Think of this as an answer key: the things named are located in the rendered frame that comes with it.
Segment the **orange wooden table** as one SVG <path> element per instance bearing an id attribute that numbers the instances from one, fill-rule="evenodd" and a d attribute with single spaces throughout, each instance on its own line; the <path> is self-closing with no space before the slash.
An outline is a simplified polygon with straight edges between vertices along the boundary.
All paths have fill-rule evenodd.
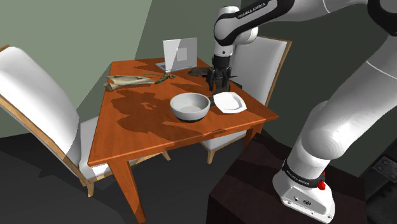
<path id="1" fill-rule="evenodd" d="M 102 100 L 94 140 L 88 159 L 90 167 L 110 166 L 137 221 L 146 220 L 136 187 L 130 160 L 162 153 L 182 146 L 246 130 L 245 143 L 260 133 L 263 124 L 278 115 L 248 93 L 231 85 L 243 98 L 247 109 L 236 114 L 223 114 L 213 106 L 203 119 L 185 123 L 173 115 L 170 100 L 182 93 L 211 95 L 203 77 L 177 71 L 175 78 L 157 85 L 123 87 L 106 90 Z"/>

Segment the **grey open laptop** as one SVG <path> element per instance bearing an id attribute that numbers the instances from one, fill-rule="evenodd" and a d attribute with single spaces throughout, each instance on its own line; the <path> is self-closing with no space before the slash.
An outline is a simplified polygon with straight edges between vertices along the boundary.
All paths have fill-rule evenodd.
<path id="1" fill-rule="evenodd" d="M 197 67 L 197 38 L 163 40 L 164 62 L 156 66 L 166 73 Z"/>

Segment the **white bowl with dark base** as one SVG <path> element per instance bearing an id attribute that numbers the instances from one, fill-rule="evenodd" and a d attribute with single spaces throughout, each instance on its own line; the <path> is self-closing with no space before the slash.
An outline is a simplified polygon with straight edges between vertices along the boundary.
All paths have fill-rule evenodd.
<path id="1" fill-rule="evenodd" d="M 210 105 L 208 97 L 193 92 L 176 95 L 170 101 L 172 113 L 184 122 L 197 122 L 203 119 Z"/>

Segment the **white square plate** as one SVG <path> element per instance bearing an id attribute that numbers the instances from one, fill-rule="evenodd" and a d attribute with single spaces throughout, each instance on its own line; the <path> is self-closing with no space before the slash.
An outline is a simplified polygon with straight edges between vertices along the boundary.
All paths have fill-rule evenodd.
<path id="1" fill-rule="evenodd" d="M 240 113 L 247 109 L 242 97 L 235 92 L 222 92 L 213 96 L 216 107 L 226 114 Z"/>

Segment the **dark robot stand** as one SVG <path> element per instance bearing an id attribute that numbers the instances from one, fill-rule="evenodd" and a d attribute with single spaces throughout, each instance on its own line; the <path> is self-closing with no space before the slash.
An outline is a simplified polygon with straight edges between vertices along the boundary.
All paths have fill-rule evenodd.
<path id="1" fill-rule="evenodd" d="M 207 224 L 322 224 L 282 204 L 272 185 L 291 148 L 256 134 L 209 194 Z M 330 224 L 367 224 L 362 179 L 329 165 L 335 201 Z"/>

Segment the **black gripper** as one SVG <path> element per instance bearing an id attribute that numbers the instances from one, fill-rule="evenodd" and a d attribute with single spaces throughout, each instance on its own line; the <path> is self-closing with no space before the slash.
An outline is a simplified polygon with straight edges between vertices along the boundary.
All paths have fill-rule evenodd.
<path id="1" fill-rule="evenodd" d="M 214 91 L 214 82 L 217 78 L 217 73 L 221 73 L 222 87 L 229 87 L 229 79 L 231 77 L 230 56 L 221 57 L 213 55 L 212 57 L 213 69 L 208 70 L 206 75 L 206 82 L 209 85 L 209 90 Z"/>

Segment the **dark brown flat object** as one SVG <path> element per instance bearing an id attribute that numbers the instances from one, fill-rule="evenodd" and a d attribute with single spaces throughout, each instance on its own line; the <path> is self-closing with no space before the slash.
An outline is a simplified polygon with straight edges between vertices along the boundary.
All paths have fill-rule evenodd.
<path id="1" fill-rule="evenodd" d="M 212 67 L 194 67 L 188 71 L 188 75 L 206 77 L 212 70 Z"/>

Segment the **white chair with wooden frame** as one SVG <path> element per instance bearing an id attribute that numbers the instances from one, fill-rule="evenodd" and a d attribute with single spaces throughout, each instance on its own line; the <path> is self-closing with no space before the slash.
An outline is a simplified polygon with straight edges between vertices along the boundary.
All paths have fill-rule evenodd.
<path id="1" fill-rule="evenodd" d="M 23 125 L 94 194 L 94 183 L 112 174 L 108 164 L 90 167 L 88 158 L 98 119 L 81 122 L 57 82 L 27 53 L 0 48 L 0 108 Z"/>
<path id="2" fill-rule="evenodd" d="M 242 97 L 247 109 L 226 114 L 216 106 L 212 108 L 221 130 L 216 131 L 212 139 L 202 142 L 208 152 L 209 164 L 216 151 L 242 138 L 247 144 L 261 132 L 265 122 L 278 119 L 267 106 L 291 44 L 288 40 L 259 36 L 248 45 L 236 47 L 231 59 L 229 92 Z"/>

